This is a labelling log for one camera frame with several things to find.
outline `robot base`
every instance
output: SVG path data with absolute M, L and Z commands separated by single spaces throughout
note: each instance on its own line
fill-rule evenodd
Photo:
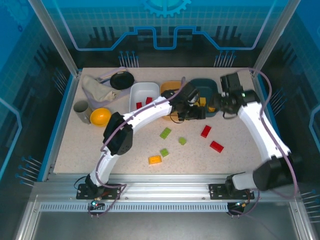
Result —
M 110 186 L 118 186 L 119 184 L 109 184 Z M 115 200 L 118 193 L 120 192 L 120 187 L 118 188 L 106 188 L 99 187 L 97 192 L 94 193 L 85 183 L 79 184 L 76 199 L 78 200 L 92 200 L 98 197 L 102 197 L 102 200 Z
M 255 199 L 254 192 L 249 192 L 248 189 L 238 190 L 236 194 L 230 195 L 227 187 L 222 184 L 209 184 L 211 200 L 250 200 Z

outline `table surface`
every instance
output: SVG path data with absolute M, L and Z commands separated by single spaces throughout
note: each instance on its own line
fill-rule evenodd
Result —
M 113 68 L 84 68 L 77 86 L 73 104 L 85 100 L 82 79 L 85 75 L 98 77 Z M 159 86 L 166 81 L 187 81 L 196 78 L 210 78 L 217 82 L 221 92 L 220 76 L 233 73 L 238 68 L 128 68 L 137 82 L 154 82 Z M 249 71 L 239 72 L 243 89 L 254 89 Z M 129 111 L 129 94 L 115 100 L 106 107 L 112 113 L 125 114 Z M 211 126 L 207 138 L 201 136 L 205 125 Z M 165 128 L 172 132 L 163 140 L 159 137 Z M 104 127 L 83 123 L 71 110 L 59 149 L 54 173 L 87 174 L 100 158 Z M 179 144 L 179 137 L 187 143 Z M 210 147 L 216 141 L 224 149 L 218 153 Z M 162 163 L 149 165 L 148 157 L 160 155 L 166 148 L 169 155 L 162 157 Z M 159 118 L 141 128 L 133 137 L 132 148 L 115 164 L 113 174 L 232 174 L 255 169 L 261 163 L 257 145 L 245 124 L 237 117 L 223 119 L 219 112 L 203 120 L 189 120 L 181 124 Z

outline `yellow bowl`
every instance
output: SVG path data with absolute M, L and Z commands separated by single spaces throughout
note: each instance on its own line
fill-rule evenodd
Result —
M 107 126 L 110 118 L 111 112 L 106 108 L 97 108 L 90 115 L 90 122 L 97 127 Z

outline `green block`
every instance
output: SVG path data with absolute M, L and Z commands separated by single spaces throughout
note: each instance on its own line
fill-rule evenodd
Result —
M 160 153 L 162 155 L 162 157 L 165 157 L 165 156 L 168 156 L 169 155 L 169 152 L 166 148 L 160 150 Z
M 179 138 L 179 143 L 180 143 L 181 145 L 185 145 L 185 144 L 187 143 L 187 140 L 186 140 L 184 137 L 180 137 L 180 138 Z
M 160 138 L 166 139 L 170 133 L 171 133 L 171 129 L 166 127 L 163 130 L 163 132 L 160 134 Z

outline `gear logo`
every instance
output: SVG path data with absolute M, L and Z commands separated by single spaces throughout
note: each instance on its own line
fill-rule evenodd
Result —
M 149 10 L 150 14 L 164 18 L 180 14 L 181 10 L 187 9 L 187 4 L 191 4 L 191 0 L 141 0 L 141 2 L 144 9 Z
M 0 0 L 0 7 L 5 7 L 19 26 L 29 16 L 27 0 Z

